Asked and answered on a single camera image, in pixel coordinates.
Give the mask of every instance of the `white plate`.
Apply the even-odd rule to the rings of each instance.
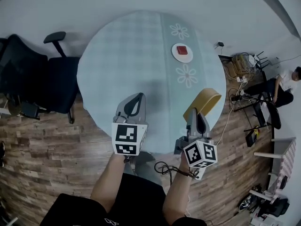
[[[178,46],[185,46],[188,54],[180,55],[177,50]],[[171,48],[171,52],[172,52],[174,58],[182,63],[189,63],[193,59],[192,50],[186,44],[183,44],[183,43],[174,44],[173,47]]]

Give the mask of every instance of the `hand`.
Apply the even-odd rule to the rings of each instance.
[[[189,172],[189,165],[184,152],[181,154],[181,163],[179,169],[184,172]]]

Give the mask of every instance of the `red square block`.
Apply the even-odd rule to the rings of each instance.
[[[187,55],[188,54],[186,46],[177,46],[177,50],[178,50],[179,55]]]

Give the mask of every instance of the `light blue tablecloth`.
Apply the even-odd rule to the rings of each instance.
[[[177,61],[171,48],[188,45],[193,60]],[[210,128],[221,115],[226,93],[222,64],[213,46],[181,19],[149,11],[121,17],[102,28],[79,62],[84,106],[97,126],[111,135],[118,104],[134,93],[146,95],[149,124],[143,150],[168,153],[186,134],[183,113],[203,88],[222,95],[206,116]]]

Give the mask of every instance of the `black shirt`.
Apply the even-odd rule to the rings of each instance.
[[[41,226],[167,226],[162,213],[163,188],[137,176],[123,174],[115,203],[109,213],[91,199],[60,194]],[[180,218],[173,226],[206,226],[200,219]]]

